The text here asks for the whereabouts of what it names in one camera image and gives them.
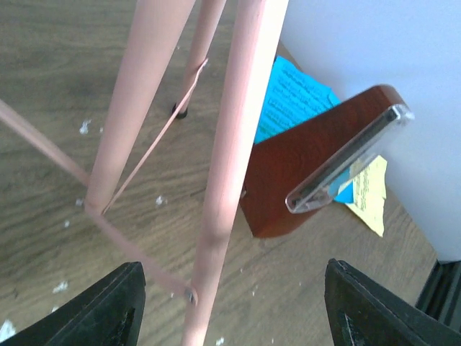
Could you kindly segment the pink tripod music stand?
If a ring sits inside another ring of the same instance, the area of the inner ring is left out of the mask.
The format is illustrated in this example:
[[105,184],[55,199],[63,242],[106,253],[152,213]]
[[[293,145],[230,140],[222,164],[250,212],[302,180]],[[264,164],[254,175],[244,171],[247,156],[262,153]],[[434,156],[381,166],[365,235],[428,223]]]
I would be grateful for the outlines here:
[[215,301],[251,147],[282,31],[286,1],[240,1],[205,191],[192,280],[163,271],[105,218],[126,183],[120,176],[193,7],[192,1],[139,1],[91,173],[8,105],[1,121],[86,185],[85,210],[154,281],[188,300],[183,345],[202,345]]

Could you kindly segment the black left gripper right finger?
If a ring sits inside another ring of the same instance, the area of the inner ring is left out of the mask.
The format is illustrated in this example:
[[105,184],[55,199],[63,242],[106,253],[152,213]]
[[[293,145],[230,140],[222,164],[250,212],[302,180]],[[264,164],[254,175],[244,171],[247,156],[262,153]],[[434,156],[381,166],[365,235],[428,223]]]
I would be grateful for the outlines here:
[[324,300],[335,345],[459,345],[460,333],[343,260],[330,259]]

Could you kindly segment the red-brown wooden metronome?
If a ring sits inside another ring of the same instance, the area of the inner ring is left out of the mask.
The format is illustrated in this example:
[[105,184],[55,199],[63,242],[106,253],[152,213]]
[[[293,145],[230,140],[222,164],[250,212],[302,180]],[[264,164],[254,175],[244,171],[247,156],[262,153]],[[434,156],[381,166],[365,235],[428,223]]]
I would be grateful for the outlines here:
[[285,198],[391,105],[408,106],[396,89],[373,86],[314,118],[254,145],[241,209],[256,238],[294,231],[317,210],[292,214]]

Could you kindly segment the clear plastic metronome cover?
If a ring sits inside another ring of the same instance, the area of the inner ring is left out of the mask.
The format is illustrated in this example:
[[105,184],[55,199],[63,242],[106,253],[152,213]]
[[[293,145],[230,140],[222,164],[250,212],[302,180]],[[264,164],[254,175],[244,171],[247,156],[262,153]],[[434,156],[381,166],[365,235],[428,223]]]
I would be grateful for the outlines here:
[[287,195],[288,211],[307,213],[329,204],[339,194],[340,186],[362,172],[414,119],[407,106],[389,106]]

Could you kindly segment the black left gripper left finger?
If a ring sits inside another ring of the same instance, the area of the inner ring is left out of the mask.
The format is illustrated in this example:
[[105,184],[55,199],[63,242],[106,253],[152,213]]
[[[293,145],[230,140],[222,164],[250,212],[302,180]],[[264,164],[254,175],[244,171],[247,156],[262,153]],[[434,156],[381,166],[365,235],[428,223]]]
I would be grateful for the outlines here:
[[2,345],[136,345],[146,302],[140,262],[126,262]]

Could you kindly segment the blue sheet music booklet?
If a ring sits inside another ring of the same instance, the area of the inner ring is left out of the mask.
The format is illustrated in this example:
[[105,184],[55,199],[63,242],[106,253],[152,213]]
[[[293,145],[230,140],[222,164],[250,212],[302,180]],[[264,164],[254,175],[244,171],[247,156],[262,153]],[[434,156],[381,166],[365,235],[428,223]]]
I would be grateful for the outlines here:
[[274,60],[254,144],[259,145],[340,104],[330,88],[282,56]]

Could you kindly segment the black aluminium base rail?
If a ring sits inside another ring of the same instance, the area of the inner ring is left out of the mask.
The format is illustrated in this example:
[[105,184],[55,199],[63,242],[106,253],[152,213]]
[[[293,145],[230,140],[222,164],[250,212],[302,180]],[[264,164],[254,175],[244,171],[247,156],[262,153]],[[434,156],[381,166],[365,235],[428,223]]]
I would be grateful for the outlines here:
[[460,331],[460,262],[435,263],[416,308]]

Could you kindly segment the yellow sheet music page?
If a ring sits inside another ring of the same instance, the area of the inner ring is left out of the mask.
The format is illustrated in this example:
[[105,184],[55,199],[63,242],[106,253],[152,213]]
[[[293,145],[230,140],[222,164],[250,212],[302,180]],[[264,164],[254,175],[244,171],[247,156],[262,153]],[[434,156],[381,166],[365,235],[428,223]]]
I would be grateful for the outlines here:
[[353,180],[353,203],[347,208],[358,216],[379,237],[384,234],[384,206],[386,200],[385,173],[387,161],[378,156]]

